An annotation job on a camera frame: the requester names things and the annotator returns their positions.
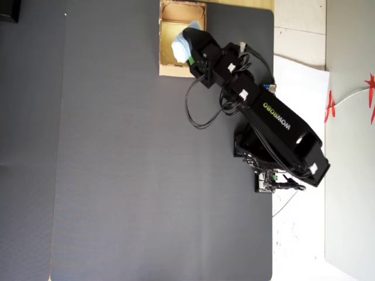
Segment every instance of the white cable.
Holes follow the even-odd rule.
[[[284,209],[284,208],[288,205],[288,203],[293,199],[294,195],[296,195],[297,192],[298,192],[298,190],[297,190],[296,192],[294,192],[294,194],[293,194],[292,197],[288,200],[288,202],[286,202],[285,205],[282,206],[282,208],[281,208],[280,210],[278,210],[278,211],[276,212],[276,214],[274,214],[274,215],[272,216],[272,218],[276,217],[276,215],[277,215],[278,213],[280,213],[280,212],[282,211],[282,209]]]
[[[340,104],[342,104],[344,101],[347,101],[349,98],[352,98],[354,97],[356,94],[359,94],[360,92],[364,92],[364,91],[368,91],[370,88],[366,88],[366,89],[362,89],[362,90],[359,90],[359,91],[356,91],[355,93],[349,95],[348,97],[344,98],[342,101],[340,101],[338,104],[335,104],[335,107],[338,107]]]

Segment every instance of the white wall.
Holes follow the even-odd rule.
[[[375,1],[327,1],[327,70],[336,103],[375,74]],[[368,92],[326,125],[325,258],[359,281],[375,280],[375,124]]]

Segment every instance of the white floor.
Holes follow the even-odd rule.
[[[325,69],[326,0],[275,0],[275,54]],[[272,281],[353,281],[325,262],[324,183],[298,192],[273,219]],[[294,191],[273,195],[276,213]]]

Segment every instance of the white object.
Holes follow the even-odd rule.
[[[243,100],[245,101],[247,96],[248,96],[248,92],[245,89],[243,89],[242,92],[240,93],[240,97],[243,98]]]
[[[240,42],[240,53],[243,53],[245,51],[246,43]]]
[[[189,25],[190,28],[202,30],[200,23],[197,21]],[[178,34],[177,38],[172,43],[173,55],[177,62],[185,63],[192,56],[188,42],[183,37],[182,33]]]
[[[235,65],[233,63],[230,63],[229,66],[228,66],[228,69],[229,69],[229,72],[233,72],[233,70],[235,69]]]
[[[315,174],[317,170],[318,170],[318,167],[317,167],[316,163],[314,163],[314,164],[310,167],[310,171],[311,171],[312,174]]]

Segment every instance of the black box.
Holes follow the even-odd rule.
[[[21,0],[0,0],[0,20],[18,22]]]

